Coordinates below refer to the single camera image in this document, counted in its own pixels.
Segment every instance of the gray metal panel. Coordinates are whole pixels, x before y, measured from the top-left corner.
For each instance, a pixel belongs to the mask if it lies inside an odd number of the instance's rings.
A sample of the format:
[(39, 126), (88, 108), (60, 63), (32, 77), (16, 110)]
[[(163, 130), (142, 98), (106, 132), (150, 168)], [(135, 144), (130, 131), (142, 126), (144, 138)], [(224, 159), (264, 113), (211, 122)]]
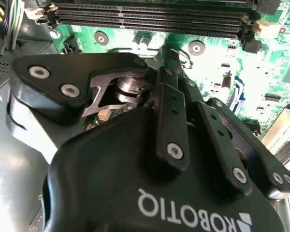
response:
[(38, 196), (48, 165), (41, 153), (7, 129), (7, 84), (0, 89), (0, 98), (0, 231), (25, 232), (41, 207)]

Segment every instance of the green circuit board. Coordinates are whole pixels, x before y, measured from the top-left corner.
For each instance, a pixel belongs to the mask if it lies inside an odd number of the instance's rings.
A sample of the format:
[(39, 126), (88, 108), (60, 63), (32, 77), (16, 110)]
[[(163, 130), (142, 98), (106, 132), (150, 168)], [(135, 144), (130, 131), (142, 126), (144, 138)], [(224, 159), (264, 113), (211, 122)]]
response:
[[(143, 58), (151, 58), (162, 45), (189, 53), (190, 42), (202, 41), (205, 51), (201, 56), (190, 56), (193, 65), (184, 68), (186, 75), (198, 84), (205, 100), (217, 97), (228, 104), (234, 88), (231, 87), (227, 93), (220, 92), (216, 91), (215, 84), (221, 83), (225, 70), (222, 64), (229, 64), (232, 86), (235, 77), (245, 84), (245, 101), (238, 117), (245, 122), (257, 120), (262, 138), (281, 111), (285, 107), (290, 108), (290, 0), (282, 0), (275, 15), (262, 15), (262, 18), (280, 23), (281, 30), (275, 39), (257, 37), (262, 41), (262, 49), (257, 54), (242, 51), (239, 41), (232, 39), (76, 25), (58, 26), (60, 37), (54, 39), (54, 44), (61, 52), (64, 41), (74, 36), (78, 49), (83, 53), (133, 52)], [(98, 31), (107, 35), (107, 45), (100, 45), (95, 40)], [(131, 49), (135, 36), (151, 39), (147, 50)], [(264, 100), (266, 96), (280, 100), (269, 105)]]

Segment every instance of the mounting hole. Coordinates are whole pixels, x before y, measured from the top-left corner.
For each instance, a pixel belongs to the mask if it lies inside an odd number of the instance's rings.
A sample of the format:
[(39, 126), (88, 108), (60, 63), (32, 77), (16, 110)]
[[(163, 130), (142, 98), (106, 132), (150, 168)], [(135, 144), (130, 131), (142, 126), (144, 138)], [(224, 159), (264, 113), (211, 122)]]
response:
[(221, 136), (224, 136), (224, 133), (222, 131), (218, 130), (218, 134), (220, 134)]
[(205, 45), (203, 42), (201, 42), (199, 40), (192, 41), (188, 45), (188, 51), (192, 56), (200, 56), (205, 51)]
[(100, 44), (102, 46), (107, 45), (109, 42), (107, 35), (102, 31), (97, 31), (95, 33), (95, 40), (98, 44)]
[(172, 109), (171, 112), (172, 112), (174, 115), (178, 115), (178, 111), (175, 110), (175, 109)]

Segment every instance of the white connector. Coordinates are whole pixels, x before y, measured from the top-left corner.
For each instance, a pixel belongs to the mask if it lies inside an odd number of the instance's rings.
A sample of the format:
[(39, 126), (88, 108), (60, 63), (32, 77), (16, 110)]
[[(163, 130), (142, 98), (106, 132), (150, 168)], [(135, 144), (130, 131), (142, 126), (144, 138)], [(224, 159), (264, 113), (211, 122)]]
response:
[(39, 7), (28, 7), (25, 9), (28, 19), (37, 20), (44, 16), (43, 9)]

